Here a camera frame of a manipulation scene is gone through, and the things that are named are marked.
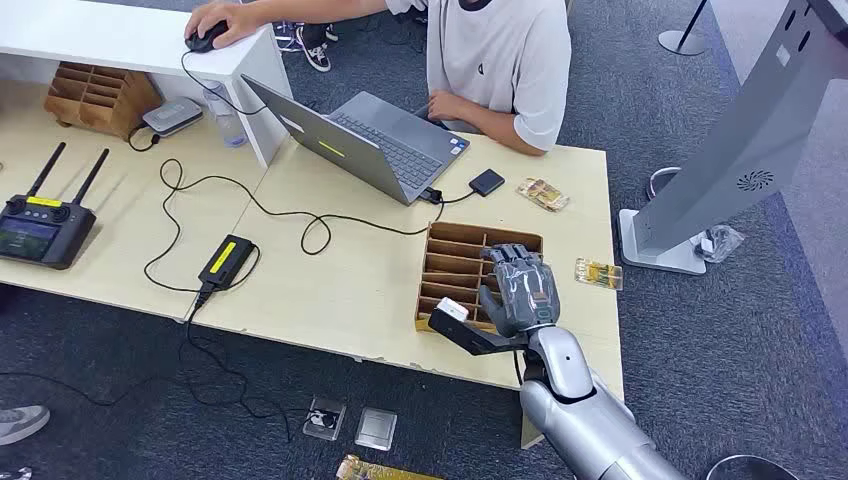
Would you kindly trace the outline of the person's left hand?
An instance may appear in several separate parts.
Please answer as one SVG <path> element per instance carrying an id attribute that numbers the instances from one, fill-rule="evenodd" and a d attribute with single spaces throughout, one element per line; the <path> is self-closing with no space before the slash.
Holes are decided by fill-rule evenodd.
<path id="1" fill-rule="evenodd" d="M 428 99 L 427 118 L 437 121 L 465 119 L 467 101 L 445 90 L 434 90 Z"/>

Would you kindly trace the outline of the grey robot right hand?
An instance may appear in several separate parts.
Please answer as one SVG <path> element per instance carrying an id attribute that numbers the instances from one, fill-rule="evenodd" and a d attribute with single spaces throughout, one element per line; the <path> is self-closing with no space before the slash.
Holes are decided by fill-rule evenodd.
<path id="1" fill-rule="evenodd" d="M 499 244 L 484 247 L 481 257 L 494 264 L 500 299 L 481 284 L 480 305 L 501 336 L 512 338 L 557 324 L 561 303 L 555 277 L 539 254 L 522 244 Z"/>

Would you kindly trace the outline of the person's right hand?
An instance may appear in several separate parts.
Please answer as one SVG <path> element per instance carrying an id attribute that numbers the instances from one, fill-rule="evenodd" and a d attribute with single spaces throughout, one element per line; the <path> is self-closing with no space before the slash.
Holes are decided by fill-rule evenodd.
<path id="1" fill-rule="evenodd" d="M 253 34 L 265 21 L 252 5 L 228 2 L 211 2 L 194 8 L 185 25 L 187 46 L 196 50 L 225 48 Z"/>

